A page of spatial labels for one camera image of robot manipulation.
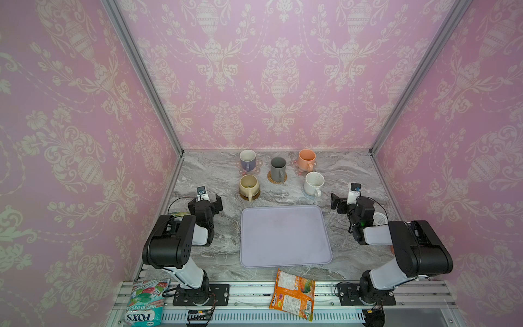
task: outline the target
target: gray marble surface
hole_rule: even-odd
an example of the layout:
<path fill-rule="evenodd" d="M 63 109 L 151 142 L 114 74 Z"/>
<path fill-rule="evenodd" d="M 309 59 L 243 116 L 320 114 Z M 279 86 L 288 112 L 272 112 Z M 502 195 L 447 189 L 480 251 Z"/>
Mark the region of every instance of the gray marble surface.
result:
<path fill-rule="evenodd" d="M 287 160 L 287 181 L 276 185 L 267 179 L 270 160 L 281 156 Z M 195 196 L 196 187 L 204 185 L 211 201 L 222 197 L 223 211 L 214 216 L 214 240 L 210 247 L 193 247 L 191 256 L 213 280 L 274 280 L 277 267 L 245 268 L 240 264 L 240 232 L 242 210 L 249 207 L 278 205 L 318 205 L 323 212 L 333 259 L 329 264 L 281 267 L 287 273 L 318 280 L 357 280 L 367 269 L 381 266 L 393 255 L 388 246 L 359 245 L 348 234 L 346 215 L 330 208 L 331 192 L 346 196 L 350 183 L 361 183 L 362 195 L 369 196 L 385 206 L 390 220 L 396 220 L 392 206 L 381 184 L 367 151 L 317 152 L 315 171 L 323 174 L 325 184 L 322 196 L 312 199 L 302 192 L 304 174 L 299 176 L 292 166 L 297 152 L 257 152 L 260 197 L 252 203 L 238 194 L 241 178 L 237 167 L 239 152 L 186 152 L 172 200 L 182 196 Z M 173 211 L 187 211 L 186 203 L 173 204 Z M 383 210 L 376 204 L 377 212 Z M 164 272 L 148 269 L 148 278 L 164 276 Z"/>

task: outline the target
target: lavender mug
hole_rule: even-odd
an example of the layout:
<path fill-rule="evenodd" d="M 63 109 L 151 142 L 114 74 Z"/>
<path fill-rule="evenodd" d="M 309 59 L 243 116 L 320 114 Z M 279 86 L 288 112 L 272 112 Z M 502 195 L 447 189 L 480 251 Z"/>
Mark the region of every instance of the lavender mug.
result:
<path fill-rule="evenodd" d="M 253 150 L 243 150 L 240 153 L 240 161 L 242 162 L 242 168 L 246 172 L 250 172 L 256 168 L 256 152 Z"/>

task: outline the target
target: pink wall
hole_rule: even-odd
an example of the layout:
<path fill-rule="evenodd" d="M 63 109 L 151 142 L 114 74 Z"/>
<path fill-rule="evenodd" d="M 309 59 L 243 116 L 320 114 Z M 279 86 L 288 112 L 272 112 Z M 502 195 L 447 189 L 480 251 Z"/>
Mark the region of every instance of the pink wall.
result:
<path fill-rule="evenodd" d="M 452 254 L 469 326 L 521 325 L 522 82 L 523 3 L 474 0 L 378 153 L 404 217 Z"/>
<path fill-rule="evenodd" d="M 103 326 L 176 154 L 100 1 L 0 10 L 0 325 Z"/>
<path fill-rule="evenodd" d="M 368 149 L 453 0 L 118 0 L 185 149 Z"/>

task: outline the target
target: peach mug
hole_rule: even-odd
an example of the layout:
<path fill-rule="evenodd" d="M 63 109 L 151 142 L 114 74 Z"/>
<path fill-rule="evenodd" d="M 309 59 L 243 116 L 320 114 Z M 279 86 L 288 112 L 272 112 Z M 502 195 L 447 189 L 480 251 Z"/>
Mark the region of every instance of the peach mug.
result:
<path fill-rule="evenodd" d="M 301 170 L 311 172 L 314 167 L 314 162 L 316 161 L 316 153 L 309 149 L 304 149 L 300 151 L 298 155 L 298 167 Z"/>

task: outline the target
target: fox's candy bag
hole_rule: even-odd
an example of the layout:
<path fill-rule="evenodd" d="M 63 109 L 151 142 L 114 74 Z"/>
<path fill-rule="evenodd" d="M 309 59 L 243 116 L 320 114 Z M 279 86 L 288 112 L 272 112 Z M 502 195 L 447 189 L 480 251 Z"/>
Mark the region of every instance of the fox's candy bag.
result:
<path fill-rule="evenodd" d="M 124 316 L 126 324 L 136 327 L 161 324 L 165 302 L 162 292 L 169 282 L 170 279 L 155 279 L 134 283 Z"/>
<path fill-rule="evenodd" d="M 290 312 L 312 321 L 315 286 L 316 282 L 312 279 L 287 274 L 278 269 L 269 309 Z"/>

